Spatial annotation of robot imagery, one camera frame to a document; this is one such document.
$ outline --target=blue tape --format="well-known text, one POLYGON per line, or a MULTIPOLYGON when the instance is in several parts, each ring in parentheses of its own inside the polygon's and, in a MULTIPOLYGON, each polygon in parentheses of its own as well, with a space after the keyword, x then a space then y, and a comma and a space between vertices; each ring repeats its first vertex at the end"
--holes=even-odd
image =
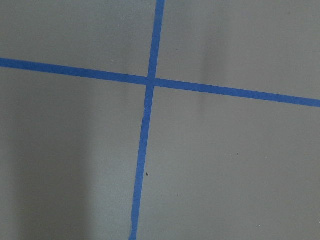
POLYGON ((144 116, 143 116, 142 125, 141 125, 140 144, 139 144, 138 160, 137 160, 136 173, 135 173, 135 184, 134 184, 132 212, 131 212, 132 229, 131 229, 131 235, 129 237, 129 240, 137 239, 140 203, 141 203, 141 195, 142 195, 142 186, 144 182, 144 172, 145 172, 148 135, 149 135, 149 128, 150 128, 154 89, 155 87, 153 86, 153 84, 148 84, 145 90, 144 116))
POLYGON ((157 73, 161 28, 164 16, 165 0, 157 0, 155 6, 154 23, 153 23, 153 33, 152 42, 150 49, 150 59, 148 67, 148 84, 145 89, 145 99, 144 99, 144 115, 141 125, 141 135, 140 144, 138 152, 138 160, 135 172, 135 183, 133 191, 133 202, 132 202, 132 212, 131 212, 131 234, 129 240, 136 240, 138 233, 138 223, 139 223, 139 213, 140 213, 140 203, 142 196, 142 188, 144 182, 148 137, 149 137, 149 127, 151 120, 151 110, 154 97, 154 81, 157 73))
POLYGON ((304 105, 304 106, 310 106, 310 107, 318 107, 318 108, 320 107, 320 100, 318 99, 288 96, 288 95, 281 95, 281 94, 267 93, 267 92, 260 92, 260 91, 243 90, 243 89, 222 87, 222 86, 212 86, 212 85, 205 85, 205 84, 199 84, 199 83, 173 81, 173 80, 165 80, 165 79, 157 78, 154 81, 154 86, 169 88, 169 89, 195 91, 200 93, 219 94, 219 95, 233 96, 233 97, 240 97, 240 98, 247 98, 247 99, 258 99, 258 100, 266 100, 266 101, 279 102, 279 103, 304 105))
POLYGON ((156 78, 164 8, 165 8, 165 0, 157 0, 156 6, 155 6, 152 42, 151 42, 149 68, 148 68, 148 78, 150 80, 154 80, 156 78))
POLYGON ((7 58, 0 58, 0 67, 30 70, 49 74, 61 74, 67 76, 75 76, 82 78, 109 80, 122 83, 146 85, 147 78, 144 76, 127 75, 122 73, 91 70, 85 68, 53 65, 39 62, 14 60, 7 58))
MULTIPOLYGON (((147 85, 148 83, 153 82, 153 81, 148 81, 148 78, 145 76, 135 76, 135 75, 128 75, 128 74, 108 72, 108 71, 91 70, 91 69, 85 69, 85 68, 53 65, 53 64, 46 64, 46 63, 39 63, 39 62, 7 59, 7 58, 0 58, 0 67, 30 70, 30 71, 50 73, 50 74, 75 76, 75 77, 81 77, 81 78, 108 80, 108 81, 115 81, 115 82, 121 82, 121 83, 139 84, 139 85, 147 85)), ((287 103, 287 104, 295 104, 295 105, 303 105, 303 106, 320 108, 319 99, 312 99, 312 98, 305 98, 305 97, 298 97, 298 96, 288 96, 288 95, 281 95, 281 94, 268 93, 268 92, 251 91, 251 90, 222 87, 222 86, 212 86, 212 85, 205 85, 205 84, 199 84, 199 83, 174 81, 174 80, 166 80, 166 79, 159 79, 159 78, 156 78, 154 80, 154 86, 169 88, 169 89, 187 90, 187 91, 209 93, 209 94, 219 94, 219 95, 225 95, 225 96, 273 101, 273 102, 279 102, 279 103, 287 103)))

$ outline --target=vertical tape strip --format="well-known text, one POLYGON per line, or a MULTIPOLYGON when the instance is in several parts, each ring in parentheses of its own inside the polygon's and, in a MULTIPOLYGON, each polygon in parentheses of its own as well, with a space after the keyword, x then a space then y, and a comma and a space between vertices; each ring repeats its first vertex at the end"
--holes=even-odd
POLYGON ((153 81, 156 78, 162 20, 164 17, 165 0, 157 0, 154 14, 152 42, 150 50, 148 78, 153 81))
POLYGON ((139 145, 138 161, 137 161, 136 173, 135 173, 135 184, 134 184, 132 212, 131 212, 132 229, 131 229, 131 235, 129 237, 129 240, 137 239, 140 203, 141 203, 141 195, 142 195, 142 186, 144 181, 148 135, 149 135, 149 126, 150 126, 150 119, 151 119, 152 102, 154 97, 154 89, 155 89, 154 86, 150 84, 146 86, 146 91, 145 91, 144 116, 142 119, 142 126, 141 126, 140 145, 139 145))
POLYGON ((156 7, 155 7, 155 14, 154 14, 152 42, 151 42, 150 59, 149 59, 149 67, 148 67, 148 77, 147 77, 148 83, 145 89, 144 115, 143 115, 142 125, 141 125, 138 160, 137 160, 137 166, 136 166, 136 172, 135 172, 135 184, 134 184, 132 212, 131 212, 132 228, 131 228, 131 234, 130 234, 129 240, 136 240, 137 233, 138 233, 140 203, 141 203, 142 188, 143 188, 143 182, 144 182, 149 127, 150 127, 152 103, 153 103, 154 89, 155 89, 154 83, 155 83, 156 72, 157 72, 164 8, 165 8, 165 0, 157 0, 156 7))

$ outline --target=gray surface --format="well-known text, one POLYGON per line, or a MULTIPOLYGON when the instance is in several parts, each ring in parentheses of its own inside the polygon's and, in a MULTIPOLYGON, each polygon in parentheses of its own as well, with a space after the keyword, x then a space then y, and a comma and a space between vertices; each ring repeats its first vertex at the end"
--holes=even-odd
POLYGON ((0 79, 0 239, 128 239, 145 87, 0 79))
POLYGON ((320 98, 320 1, 167 0, 157 77, 320 98))
POLYGON ((146 76, 155 0, 2 0, 0 57, 146 76))
POLYGON ((138 239, 319 239, 319 118, 156 88, 138 239))

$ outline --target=gray floor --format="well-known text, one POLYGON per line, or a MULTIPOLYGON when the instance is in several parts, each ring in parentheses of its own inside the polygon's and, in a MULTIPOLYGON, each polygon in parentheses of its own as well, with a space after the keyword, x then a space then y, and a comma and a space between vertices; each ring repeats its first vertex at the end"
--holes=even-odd
MULTIPOLYGON (((146 76, 156 1, 9 1, 0 58, 146 76)), ((320 99, 320 2, 173 1, 157 78, 320 99)), ((0 239, 126 240, 146 87, 0 68, 0 239)), ((320 239, 320 109, 156 87, 138 240, 320 239)))

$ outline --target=blue painter's tape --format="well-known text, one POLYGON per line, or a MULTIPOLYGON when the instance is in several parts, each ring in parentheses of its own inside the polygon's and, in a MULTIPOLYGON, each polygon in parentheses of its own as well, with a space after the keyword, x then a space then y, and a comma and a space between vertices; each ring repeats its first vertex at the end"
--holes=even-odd
POLYGON ((150 128, 154 89, 155 87, 153 86, 152 83, 150 83, 146 86, 146 90, 145 90, 144 116, 143 116, 142 125, 141 125, 140 144, 139 144, 138 161, 137 161, 136 173, 135 173, 135 184, 134 184, 132 212, 131 212, 132 229, 131 229, 131 235, 129 237, 129 240, 137 239, 140 203, 141 203, 141 195, 142 195, 142 186, 144 181, 148 135, 149 135, 149 128, 150 128))
POLYGON ((151 81, 156 78, 164 8, 165 0, 157 0, 154 14, 153 33, 148 68, 148 78, 151 81))
POLYGON ((156 78, 158 56, 159 56, 159 45, 161 37, 161 28, 164 16, 165 0, 157 0, 155 6, 154 23, 152 42, 150 50, 149 68, 148 68, 148 83, 145 89, 144 99, 144 115, 141 125, 140 144, 138 152, 138 160, 135 172, 135 183, 133 191, 133 202, 131 212, 131 234, 129 240, 136 240, 138 233, 140 203, 142 196, 142 188, 144 182, 145 163, 147 155, 147 145, 149 137, 149 127, 151 120, 152 102, 154 97, 154 81, 156 78))
POLYGON ((219 95, 233 96, 233 97, 240 97, 240 98, 258 99, 258 100, 266 100, 266 101, 273 101, 273 102, 279 102, 279 103, 304 105, 304 106, 310 106, 310 107, 318 107, 318 108, 320 107, 320 100, 318 99, 288 96, 288 95, 281 95, 281 94, 267 93, 267 92, 260 92, 260 91, 243 90, 243 89, 236 89, 236 88, 222 87, 222 86, 211 86, 211 85, 205 85, 205 84, 199 84, 199 83, 156 79, 154 81, 154 86, 169 88, 169 89, 195 91, 200 93, 219 94, 219 95))
POLYGON ((0 58, 0 67, 30 70, 42 73, 61 74, 82 78, 109 80, 122 83, 146 85, 147 78, 144 76, 127 75, 108 71, 91 70, 85 68, 53 65, 32 61, 22 61, 7 58, 0 58))

